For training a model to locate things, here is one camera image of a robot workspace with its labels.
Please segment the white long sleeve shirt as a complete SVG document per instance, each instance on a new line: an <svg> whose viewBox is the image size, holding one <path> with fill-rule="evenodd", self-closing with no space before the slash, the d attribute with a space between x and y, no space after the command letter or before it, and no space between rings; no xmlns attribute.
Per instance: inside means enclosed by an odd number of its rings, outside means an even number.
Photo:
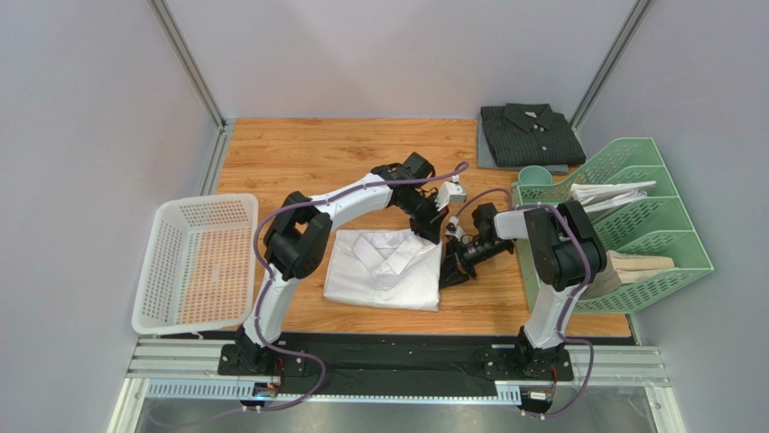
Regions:
<svg viewBox="0 0 769 433"><path fill-rule="evenodd" d="M408 229L338 230L324 281L329 301L436 312L442 243Z"/></svg>

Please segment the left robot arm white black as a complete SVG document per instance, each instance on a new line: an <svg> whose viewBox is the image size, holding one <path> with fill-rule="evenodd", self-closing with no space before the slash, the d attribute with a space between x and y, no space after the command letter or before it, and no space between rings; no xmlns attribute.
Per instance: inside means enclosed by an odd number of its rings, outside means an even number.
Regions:
<svg viewBox="0 0 769 433"><path fill-rule="evenodd" d="M435 192L423 191L440 180L433 165L414 152L402 163L373 168L360 180L330 193L306 196L295 191L259 223L253 248L264 267L257 302L236 332L235 347L250 364L258 364L282 333L282 325L300 282L320 266L330 235L340 226L370 212L401 209L411 231L432 244L448 214Z"/></svg>

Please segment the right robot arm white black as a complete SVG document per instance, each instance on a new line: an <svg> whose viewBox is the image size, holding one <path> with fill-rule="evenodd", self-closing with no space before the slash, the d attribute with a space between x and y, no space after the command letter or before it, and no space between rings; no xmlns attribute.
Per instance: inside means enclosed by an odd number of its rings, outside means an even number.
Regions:
<svg viewBox="0 0 769 433"><path fill-rule="evenodd" d="M607 252L583 206L575 201L499 211L491 203L472 214L477 235L463 240L451 224L440 267L440 288L477 277L476 267L518 241L528 243L540 286L532 315L521 328L517 360L523 368L553 364L567 341L564 332L579 296L607 266Z"/></svg>

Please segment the stack of white papers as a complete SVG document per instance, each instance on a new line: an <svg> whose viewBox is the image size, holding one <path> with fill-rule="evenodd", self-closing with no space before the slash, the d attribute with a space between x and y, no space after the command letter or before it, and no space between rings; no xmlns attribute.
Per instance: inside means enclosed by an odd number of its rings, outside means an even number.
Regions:
<svg viewBox="0 0 769 433"><path fill-rule="evenodd" d="M570 187L569 199L578 201L589 217L599 217L645 198L656 188L654 180L617 184L578 184Z"/></svg>

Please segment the brown paper stack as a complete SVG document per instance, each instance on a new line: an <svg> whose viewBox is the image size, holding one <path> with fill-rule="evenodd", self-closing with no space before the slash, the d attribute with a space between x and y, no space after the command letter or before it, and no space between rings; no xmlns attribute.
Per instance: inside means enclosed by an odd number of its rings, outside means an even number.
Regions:
<svg viewBox="0 0 769 433"><path fill-rule="evenodd" d="M606 269L598 273L582 293L581 299L603 297L620 286L643 281L676 268L671 257L609 251Z"/></svg>

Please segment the folded grey shirt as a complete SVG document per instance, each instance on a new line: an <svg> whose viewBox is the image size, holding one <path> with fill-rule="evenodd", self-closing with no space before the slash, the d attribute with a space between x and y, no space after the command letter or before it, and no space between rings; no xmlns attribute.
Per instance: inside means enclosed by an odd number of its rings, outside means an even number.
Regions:
<svg viewBox="0 0 769 433"><path fill-rule="evenodd" d="M480 115L476 117L476 120L477 120L477 132L476 132L477 167L480 169L509 170L509 171L519 171L524 169L524 166L502 167L496 164L494 157L491 153L488 141L486 139L483 121ZM570 173L570 167L565 164L542 165L542 167L546 169L550 174L553 174L553 175L563 175L563 174Z"/></svg>

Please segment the green cup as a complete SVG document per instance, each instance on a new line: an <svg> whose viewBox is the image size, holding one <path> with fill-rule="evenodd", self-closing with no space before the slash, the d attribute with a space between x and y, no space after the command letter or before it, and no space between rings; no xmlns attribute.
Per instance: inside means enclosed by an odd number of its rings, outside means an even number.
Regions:
<svg viewBox="0 0 769 433"><path fill-rule="evenodd" d="M545 167L536 165L522 168L517 179L520 186L549 186L552 183L552 174Z"/></svg>

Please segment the folded dark striped shirt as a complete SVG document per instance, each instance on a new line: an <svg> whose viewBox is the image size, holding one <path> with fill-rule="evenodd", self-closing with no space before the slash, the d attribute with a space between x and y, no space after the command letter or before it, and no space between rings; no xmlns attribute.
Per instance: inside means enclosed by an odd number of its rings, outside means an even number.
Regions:
<svg viewBox="0 0 769 433"><path fill-rule="evenodd" d="M480 125L497 167L573 166L587 160L568 119L548 104L483 106Z"/></svg>

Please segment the green file organizer rack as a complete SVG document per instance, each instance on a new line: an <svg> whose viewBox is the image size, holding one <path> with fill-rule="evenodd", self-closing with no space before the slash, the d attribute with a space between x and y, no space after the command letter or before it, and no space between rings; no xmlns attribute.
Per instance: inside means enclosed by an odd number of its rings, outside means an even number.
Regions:
<svg viewBox="0 0 769 433"><path fill-rule="evenodd" d="M641 311L713 272L700 237L653 138L619 138L565 180L513 189L517 205L558 205L573 184L655 181L644 198L594 217L593 225L608 250L672 258L675 267L626 284L595 299L580 299L578 314L630 314Z"/></svg>

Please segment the white plastic basket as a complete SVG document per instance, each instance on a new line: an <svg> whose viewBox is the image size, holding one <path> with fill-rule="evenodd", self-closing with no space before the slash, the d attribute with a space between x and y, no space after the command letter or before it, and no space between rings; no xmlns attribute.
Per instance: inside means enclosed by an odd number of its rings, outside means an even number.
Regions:
<svg viewBox="0 0 769 433"><path fill-rule="evenodd" d="M254 306L259 202L248 193L171 200L154 214L132 328L199 334L242 324Z"/></svg>

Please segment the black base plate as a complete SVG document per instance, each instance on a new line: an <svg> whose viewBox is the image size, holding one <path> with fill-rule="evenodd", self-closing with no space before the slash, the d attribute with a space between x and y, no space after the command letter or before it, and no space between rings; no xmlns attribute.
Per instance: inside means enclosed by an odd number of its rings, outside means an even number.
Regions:
<svg viewBox="0 0 769 433"><path fill-rule="evenodd" d="M522 381L514 336L283 333L258 364L232 342L218 374L253 377L261 385L303 394L384 397L492 397L496 382Z"/></svg>

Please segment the aluminium frame rail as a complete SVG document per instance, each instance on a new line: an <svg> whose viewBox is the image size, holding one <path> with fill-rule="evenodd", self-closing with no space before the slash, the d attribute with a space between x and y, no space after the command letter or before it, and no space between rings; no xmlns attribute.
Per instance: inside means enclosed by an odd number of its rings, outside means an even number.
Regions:
<svg viewBox="0 0 769 433"><path fill-rule="evenodd" d="M227 126L227 119L224 117L218 103L215 101L213 93L204 79L189 45L185 41L181 28L177 24L171 8L168 3L163 0L149 0L147 4L152 9L158 24L171 45L171 49L177 56L182 69L187 75L193 90L197 94L208 117L218 130L223 131Z"/></svg>

